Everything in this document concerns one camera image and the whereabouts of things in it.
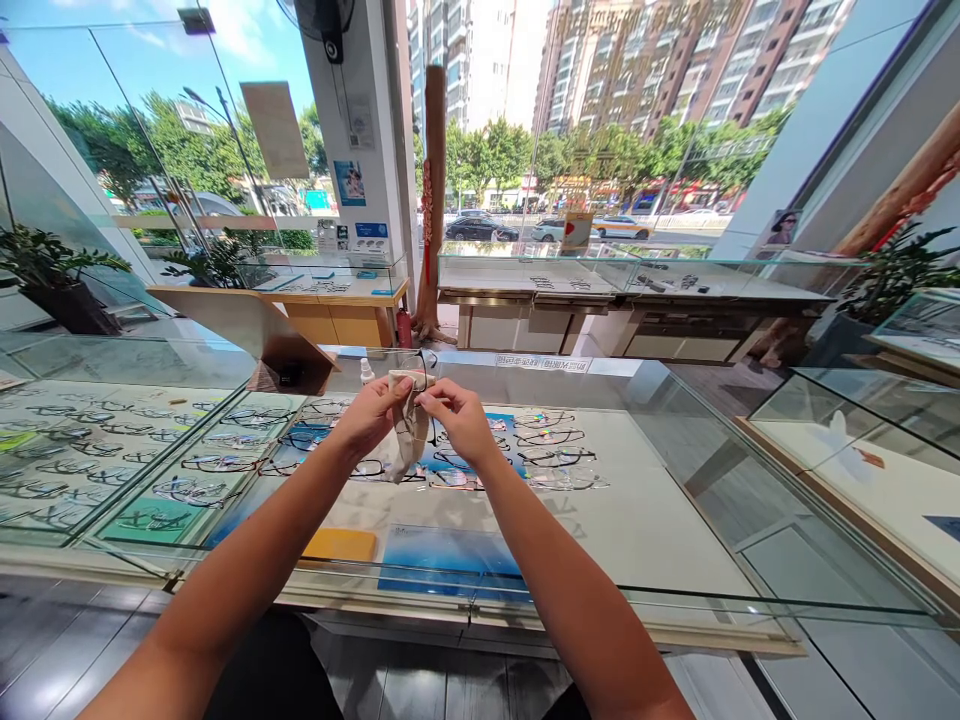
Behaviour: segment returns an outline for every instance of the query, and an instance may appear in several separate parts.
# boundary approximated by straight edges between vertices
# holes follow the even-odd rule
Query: street lamp
[[[267,215],[270,213],[267,211],[267,203],[263,199],[263,191],[260,189],[260,186],[257,185],[257,181],[253,177],[253,170],[250,168],[250,161],[247,160],[247,154],[243,151],[243,143],[240,142],[240,135],[237,133],[237,127],[233,124],[233,120],[230,119],[230,109],[227,106],[227,100],[223,97],[223,91],[220,87],[217,87],[217,97],[220,98],[220,104],[223,106],[223,113],[217,112],[217,110],[210,105],[206,100],[197,95],[193,90],[184,86],[183,92],[186,93],[187,98],[192,100],[199,105],[203,105],[207,110],[212,112],[214,115],[219,117],[221,120],[225,120],[227,125],[230,126],[230,131],[233,133],[233,139],[237,141],[237,149],[240,150],[240,157],[243,158],[243,164],[247,168],[247,174],[250,176],[250,185],[253,187],[253,192],[257,198],[260,200],[260,209]]]

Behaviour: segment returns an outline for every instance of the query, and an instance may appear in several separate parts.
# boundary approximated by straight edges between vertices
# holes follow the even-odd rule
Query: high-rise building
[[[533,127],[550,0],[415,0],[407,14],[413,113],[423,121],[428,65],[447,72],[447,118],[465,130],[506,118]]]
[[[747,0],[680,14],[673,0],[559,0],[534,125],[617,124],[648,138],[668,116],[746,126],[800,96],[854,1]]]

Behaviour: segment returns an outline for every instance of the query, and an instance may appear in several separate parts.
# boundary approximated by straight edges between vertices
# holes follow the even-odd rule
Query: white cloth
[[[392,483],[402,482],[407,470],[423,455],[423,447],[430,430],[430,416],[413,401],[417,395],[437,382],[433,375],[424,375],[419,370],[391,370],[390,392],[393,392],[397,383],[405,377],[413,380],[413,389],[403,403],[402,412],[394,410],[393,431],[397,436],[399,450],[387,468],[387,480]]]

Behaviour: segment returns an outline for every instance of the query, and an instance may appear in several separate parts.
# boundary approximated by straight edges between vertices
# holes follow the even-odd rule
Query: forearm
[[[191,573],[149,640],[176,652],[229,657],[280,593],[358,458],[331,435]]]
[[[623,594],[502,456],[478,468],[510,552],[561,659],[594,713],[629,713],[682,696]]]

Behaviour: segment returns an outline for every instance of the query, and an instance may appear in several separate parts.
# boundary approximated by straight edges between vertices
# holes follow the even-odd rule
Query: sky
[[[183,31],[177,8],[197,4],[210,9],[211,36]],[[122,88],[142,107],[151,90],[187,86],[219,109],[217,86],[240,104],[240,82],[271,80],[290,84],[298,114],[313,102],[299,32],[277,0],[0,0],[0,18],[27,77],[58,103],[116,107]]]

